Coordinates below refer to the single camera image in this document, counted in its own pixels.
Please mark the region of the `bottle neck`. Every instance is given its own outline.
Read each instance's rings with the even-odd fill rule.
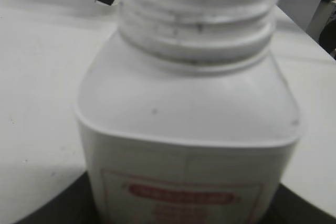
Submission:
[[[122,0],[120,33],[160,58],[232,63],[265,50],[277,0]]]

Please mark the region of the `label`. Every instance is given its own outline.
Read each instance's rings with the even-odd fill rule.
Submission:
[[[253,221],[262,184],[199,184],[102,170],[111,224],[242,224]]]

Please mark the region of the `table surface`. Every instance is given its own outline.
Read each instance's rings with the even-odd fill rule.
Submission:
[[[85,171],[72,101],[115,31],[115,11],[93,0],[0,0],[0,224]],[[276,16],[272,49],[307,122],[282,182],[336,216],[335,63],[281,10]]]

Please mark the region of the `white plastic bottle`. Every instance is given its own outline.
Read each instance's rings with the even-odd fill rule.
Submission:
[[[103,223],[261,219],[301,124],[269,48],[276,2],[122,0],[76,101]]]

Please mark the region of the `red label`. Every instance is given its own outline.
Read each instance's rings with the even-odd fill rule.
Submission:
[[[234,194],[226,192],[176,191],[138,184],[130,185],[129,191],[138,197],[177,204],[225,205],[235,201]]]

